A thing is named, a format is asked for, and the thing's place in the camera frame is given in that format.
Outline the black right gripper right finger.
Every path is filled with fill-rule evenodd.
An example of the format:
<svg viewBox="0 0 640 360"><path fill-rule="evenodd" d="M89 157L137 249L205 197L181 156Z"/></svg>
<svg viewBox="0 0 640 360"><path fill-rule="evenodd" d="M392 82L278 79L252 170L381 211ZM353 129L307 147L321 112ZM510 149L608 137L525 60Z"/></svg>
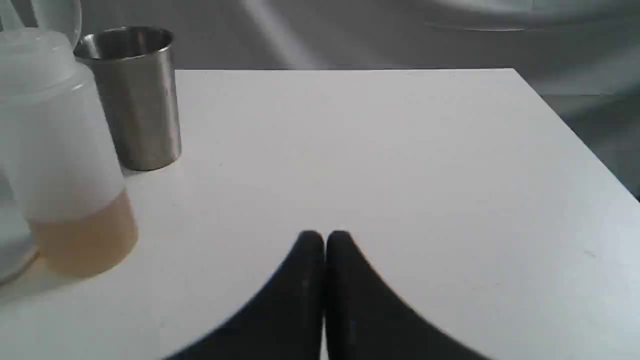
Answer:
<svg viewBox="0 0 640 360"><path fill-rule="evenodd" d="M325 322L330 360L482 360L388 287L348 231L326 242Z"/></svg>

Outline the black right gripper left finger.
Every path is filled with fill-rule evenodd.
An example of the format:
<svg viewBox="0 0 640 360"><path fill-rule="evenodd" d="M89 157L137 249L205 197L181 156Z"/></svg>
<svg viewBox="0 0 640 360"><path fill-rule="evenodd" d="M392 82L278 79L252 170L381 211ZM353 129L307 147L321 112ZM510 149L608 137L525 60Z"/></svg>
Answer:
<svg viewBox="0 0 640 360"><path fill-rule="evenodd" d="M325 242L299 233L262 289L173 360L318 360L323 336Z"/></svg>

